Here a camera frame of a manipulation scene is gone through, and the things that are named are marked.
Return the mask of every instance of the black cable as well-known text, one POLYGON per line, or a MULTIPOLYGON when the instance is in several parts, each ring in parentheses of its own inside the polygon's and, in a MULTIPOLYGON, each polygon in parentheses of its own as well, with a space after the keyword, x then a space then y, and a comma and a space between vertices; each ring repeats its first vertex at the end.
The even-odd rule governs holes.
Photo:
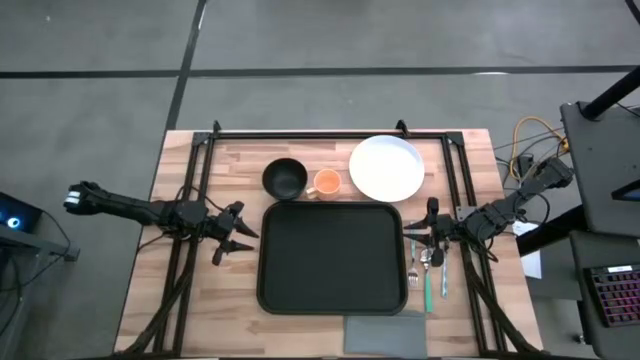
POLYGON ((630 112, 631 114, 633 114, 633 115, 635 115, 637 117, 640 117, 640 113, 637 113, 637 112, 631 110, 629 107, 624 106, 624 105, 622 105, 620 103, 616 103, 616 104, 618 104, 618 106, 620 106, 622 109, 625 109, 626 111, 630 112))
POLYGON ((14 287, 6 288, 6 289, 0 289, 0 292, 13 291, 13 290, 18 289, 19 287, 23 288, 23 287, 29 285, 35 279, 37 279, 40 275, 42 275, 45 271, 49 270, 49 268, 51 266, 53 266, 53 264, 57 263, 60 259, 62 259, 63 257, 67 256, 67 254, 69 253, 69 249, 71 249, 71 240, 69 240, 69 236, 67 236, 67 233, 64 231, 62 226, 60 226, 60 223, 58 223, 58 220, 56 220, 56 218, 54 218, 53 215, 51 215, 46 210, 42 210, 42 213, 47 215, 51 219, 51 221, 53 221, 53 223, 56 224, 56 226, 58 227, 58 230, 60 230, 60 233, 62 234, 64 239, 67 241, 67 248, 65 249, 65 251, 64 251, 64 253, 62 255, 58 255, 55 259, 53 259, 50 263, 48 263, 45 267, 43 267, 40 271, 38 271, 35 275, 33 275, 33 277, 31 279, 25 281, 22 284, 15 285, 14 287))
MULTIPOLYGON (((506 217, 506 216, 518 216, 517 212, 514 213, 502 213, 500 214, 502 217, 506 217)), ((487 225, 491 225, 492 222, 489 221, 487 219, 486 222, 482 223, 482 225, 480 225, 480 227, 478 227, 478 230, 476 231, 475 234, 475 239, 478 240, 480 239, 480 233, 482 232, 482 230, 487 226, 487 225)), ((485 245, 485 241, 467 241, 467 244, 469 245, 469 248, 475 252, 476 254, 478 254, 479 256, 486 256, 489 260, 493 261, 493 262, 498 262, 498 257, 491 252, 491 247, 493 247, 493 242, 494 242, 494 236, 491 236, 491 238, 487 239, 489 240, 489 246, 485 245)))
MULTIPOLYGON (((524 148, 524 150, 522 150, 516 157, 514 157, 514 158, 512 158, 510 160, 511 161, 517 160, 518 157, 520 157, 520 156, 524 155, 525 153, 527 153, 527 151, 529 151, 531 148, 533 148, 537 144, 539 144, 539 143, 541 143, 543 141, 549 140, 549 139, 556 139, 556 138, 557 138, 556 136, 550 135, 550 136, 543 137, 542 139, 538 139, 538 140, 532 142, 531 144, 529 144, 529 146, 524 148)), ((500 161, 501 163, 505 163, 509 167, 509 169, 511 169, 511 163, 509 161, 504 160, 502 158, 499 158, 497 156, 495 158, 496 158, 497 161, 500 161)), ((508 179, 509 179, 509 171, 507 171, 507 175, 502 178, 502 187, 504 187, 504 185, 507 183, 508 179)))
MULTIPOLYGON (((8 256, 7 256, 7 263, 9 262, 9 260, 11 260, 11 250, 10 249, 3 249, 2 251, 4 251, 8 256)), ((6 298, 4 299, 4 301, 2 302, 2 305, 0 306, 0 314, 2 314, 4 312, 4 309, 7 307, 7 304, 9 304, 9 300, 11 300, 11 294, 7 294, 6 298)))
POLYGON ((560 155, 560 148, 564 145, 565 141, 567 141, 567 137, 566 137, 566 136, 565 136, 565 137, 563 137, 563 138, 562 138, 562 140, 560 140, 560 141, 558 142, 558 147, 556 148, 556 157, 557 157, 557 158, 559 158, 559 157, 561 156, 561 155, 560 155))
POLYGON ((545 151, 545 153, 540 156, 540 160, 536 161, 533 165, 531 165, 529 170, 527 170, 527 172, 520 178, 520 182, 525 181, 530 175, 535 174, 535 172, 537 171, 537 169, 540 166, 540 164, 542 164, 543 162, 545 162, 545 161, 547 161, 547 160, 549 160, 550 158, 553 157, 553 154, 549 155, 549 156, 547 156, 547 155, 549 153, 553 153, 553 148, 554 147, 557 149, 557 146, 550 147, 549 150, 545 151))
POLYGON ((164 232, 163 232, 163 233, 162 233, 162 235, 160 235, 160 236, 158 236, 158 237, 155 237, 155 238, 153 238, 153 239, 151 239, 151 240, 147 241, 146 243, 144 243, 144 244, 142 244, 142 245, 138 246, 138 251, 140 251, 140 250, 144 249, 146 246, 151 245, 151 244, 153 244, 154 242, 156 242, 156 241, 158 241, 158 240, 162 239, 162 238, 163 238, 163 237, 165 237, 166 235, 168 235, 168 234, 166 234, 166 233, 164 233, 164 232))
POLYGON ((20 302, 22 301, 22 285, 20 284, 20 270, 18 269, 18 263, 16 262, 16 259, 14 256, 11 256, 11 262, 13 263, 14 287, 17 290, 16 304, 13 307, 13 310, 11 311, 11 315, 9 315, 9 319, 7 319, 7 322, 4 324, 4 326, 0 330, 0 338, 2 338, 2 335, 4 335, 4 332, 7 331, 7 329, 9 328, 9 325, 11 325, 13 318, 16 316, 16 313, 18 312, 18 307, 20 307, 20 302))
MULTIPOLYGON (((512 190, 512 191, 516 191, 516 192, 520 191, 519 189, 514 189, 514 188, 504 188, 504 189, 505 190, 512 190)), ((542 194, 535 194, 535 196, 541 198, 542 201, 544 201, 545 205, 547 206, 547 210, 546 210, 546 212, 544 214, 544 219, 542 219, 541 222, 537 222, 536 221, 536 223, 539 223, 539 225, 543 225, 549 220, 549 215, 551 214, 551 203, 549 202, 549 199, 546 196, 542 195, 542 194)), ((514 201, 513 210, 516 213, 517 213, 517 208, 518 208, 518 201, 514 201)), ((523 216, 523 218, 525 220, 523 222, 531 222, 530 220, 528 220, 524 216, 523 216)))
POLYGON ((523 141, 527 141, 527 140, 535 139, 535 138, 540 137, 540 136, 542 136, 542 135, 546 135, 546 134, 552 133, 552 132, 554 132, 554 131, 560 131, 560 130, 562 130, 562 129, 563 129, 562 127, 559 127, 559 128, 552 129, 552 130, 547 130, 547 131, 545 131, 545 132, 543 132, 543 133, 540 133, 540 134, 537 134, 537 135, 533 135, 533 136, 529 136, 529 137, 526 137, 526 138, 524 138, 524 139, 520 139, 520 140, 518 140, 518 141, 514 141, 514 142, 510 142, 510 143, 508 143, 508 144, 504 144, 504 145, 496 146, 496 147, 494 147, 494 148, 493 148, 493 150, 502 149, 502 148, 505 148, 505 147, 507 147, 507 146, 511 146, 511 145, 513 145, 513 144, 518 144, 518 143, 521 143, 521 142, 523 142, 523 141))
MULTIPOLYGON (((196 189, 194 186, 191 187, 193 190, 197 191, 198 193, 200 193, 200 189, 196 189)), ((216 205, 216 203, 213 202, 213 200, 209 199, 209 197, 207 195, 204 195, 204 198, 209 202, 209 204, 211 204, 214 208, 218 209, 219 211, 224 211, 223 208, 221 208, 220 206, 216 205)))

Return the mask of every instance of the gray floor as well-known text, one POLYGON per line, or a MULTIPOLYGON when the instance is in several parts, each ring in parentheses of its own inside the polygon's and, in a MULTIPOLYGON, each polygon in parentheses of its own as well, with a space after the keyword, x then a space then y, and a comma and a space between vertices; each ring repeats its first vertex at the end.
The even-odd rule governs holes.
MULTIPOLYGON (((196 0, 0 0, 0 72, 178 70, 196 0)), ((210 0, 193 68, 626 65, 640 27, 623 1, 210 0)), ((509 143, 518 118, 560 126, 562 102, 589 100, 623 74, 191 79, 178 129, 488 128, 509 143)), ((82 249, 37 284, 21 359, 108 354, 140 227, 77 218, 61 202, 83 179, 149 195, 176 81, 0 80, 0 191, 52 212, 82 249)), ((640 103, 633 94, 627 104, 640 103)), ((544 129, 528 124, 522 136, 544 129)), ((552 141, 534 149, 537 155, 552 141)), ((497 152, 509 157, 509 149, 497 152)), ((576 205, 553 190, 552 214, 576 205)), ((533 203, 532 218, 544 207, 533 203)), ((574 344, 575 305, 534 298, 545 348, 574 344)))

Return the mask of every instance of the butcher block tabletop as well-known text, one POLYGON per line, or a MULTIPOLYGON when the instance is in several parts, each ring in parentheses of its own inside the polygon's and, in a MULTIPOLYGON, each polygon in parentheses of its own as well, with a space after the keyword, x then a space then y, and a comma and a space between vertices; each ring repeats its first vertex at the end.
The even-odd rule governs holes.
MULTIPOLYGON (((464 140, 478 204, 502 198, 500 176, 494 159, 489 132, 484 129, 460 130, 464 140)), ((184 183, 193 131, 169 131, 158 164, 151 200, 173 200, 184 183)), ((262 171, 273 160, 290 157, 299 160, 313 175, 325 168, 342 176, 341 193, 336 200, 368 200, 353 185, 349 176, 349 156, 359 140, 216 140, 207 195, 224 207, 234 201, 245 204, 244 221, 260 232, 265 210, 275 202, 262 187, 262 171)), ((407 200, 394 203, 404 224, 422 220, 429 197, 440 199, 440 213, 453 213, 451 196, 439 140, 409 140, 421 153, 425 179, 420 190, 407 200)), ((452 147, 458 188, 466 203, 458 156, 452 147)), ((196 179, 203 156, 199 157, 196 179)), ((210 206, 210 213, 217 210, 210 206)), ((145 227, 141 243, 160 235, 155 227, 145 227)), ((199 246, 191 290, 182 356, 190 357, 335 357, 343 353, 343 316, 282 316, 265 312, 256 299, 260 240, 240 235, 232 238, 252 245, 253 251, 225 255, 220 266, 211 258, 218 245, 205 239, 199 246)), ((137 255, 126 298, 115 350, 129 346, 144 329, 160 305, 170 239, 161 239, 137 255)), ((405 241, 410 262, 409 241, 405 241)), ((186 254, 187 243, 181 254, 186 254)), ((533 346, 542 348, 529 290, 515 239, 501 235, 492 251, 499 258, 491 262, 498 302, 516 328, 533 346)), ((432 268, 434 312, 427 314, 426 344, 429 356, 478 355, 469 297, 462 268, 460 249, 452 243, 448 255, 449 294, 440 296, 441 268, 432 268)), ((424 291, 410 289, 406 310, 424 310, 424 291)), ((177 306, 169 318, 167 340, 172 341, 177 306)), ((489 348, 495 349, 488 312, 483 320, 489 348)))

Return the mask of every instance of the black tray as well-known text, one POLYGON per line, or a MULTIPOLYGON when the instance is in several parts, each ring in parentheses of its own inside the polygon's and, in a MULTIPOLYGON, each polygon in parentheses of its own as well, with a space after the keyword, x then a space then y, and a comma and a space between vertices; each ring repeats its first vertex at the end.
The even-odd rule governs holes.
POLYGON ((393 206, 279 202, 265 212, 257 296, 267 312, 393 315, 407 295, 393 206))

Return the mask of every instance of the white plate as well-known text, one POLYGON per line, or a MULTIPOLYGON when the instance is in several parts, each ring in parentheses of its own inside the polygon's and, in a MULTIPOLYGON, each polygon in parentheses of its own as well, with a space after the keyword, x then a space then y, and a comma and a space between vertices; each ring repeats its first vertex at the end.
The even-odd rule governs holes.
POLYGON ((415 194, 424 180, 424 163, 408 142, 389 135, 370 137, 349 159, 353 184, 368 197, 397 202, 415 194))

